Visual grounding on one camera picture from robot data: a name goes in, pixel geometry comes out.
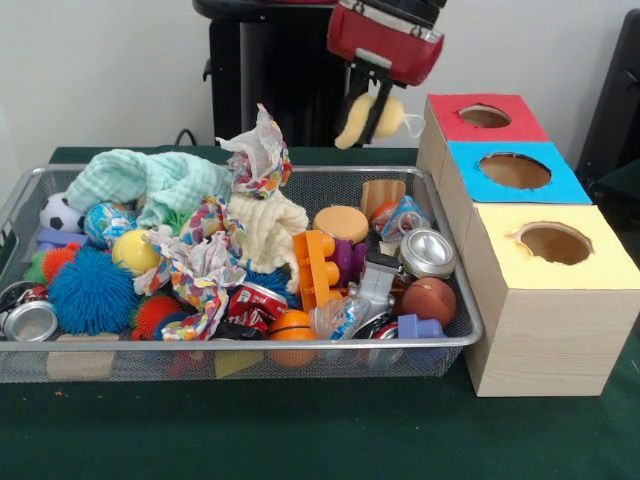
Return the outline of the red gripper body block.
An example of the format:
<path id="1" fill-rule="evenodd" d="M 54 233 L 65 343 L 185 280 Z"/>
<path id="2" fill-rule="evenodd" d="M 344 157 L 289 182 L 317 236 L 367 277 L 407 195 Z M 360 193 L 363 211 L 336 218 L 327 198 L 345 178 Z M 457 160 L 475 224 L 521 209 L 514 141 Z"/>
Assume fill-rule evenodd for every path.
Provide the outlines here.
<path id="1" fill-rule="evenodd" d="M 328 50 L 348 62 L 388 71 L 399 85 L 420 85 L 444 46 L 435 29 L 442 1 L 339 1 L 330 16 Z"/>

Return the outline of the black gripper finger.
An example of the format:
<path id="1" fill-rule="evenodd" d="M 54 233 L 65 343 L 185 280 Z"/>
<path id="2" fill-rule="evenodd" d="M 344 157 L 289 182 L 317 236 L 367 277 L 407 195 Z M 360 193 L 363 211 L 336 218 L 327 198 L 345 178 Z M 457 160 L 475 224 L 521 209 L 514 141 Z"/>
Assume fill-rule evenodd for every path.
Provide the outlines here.
<path id="1" fill-rule="evenodd" d="M 371 106 L 365 127 L 363 129 L 363 143 L 370 144 L 375 135 L 378 123 L 382 117 L 393 82 L 389 79 L 381 80 L 377 96 Z"/>
<path id="2" fill-rule="evenodd" d="M 350 108 L 362 94 L 368 92 L 372 72 L 373 65 L 369 62 L 352 62 L 349 65 L 349 85 L 345 96 L 347 108 Z"/>

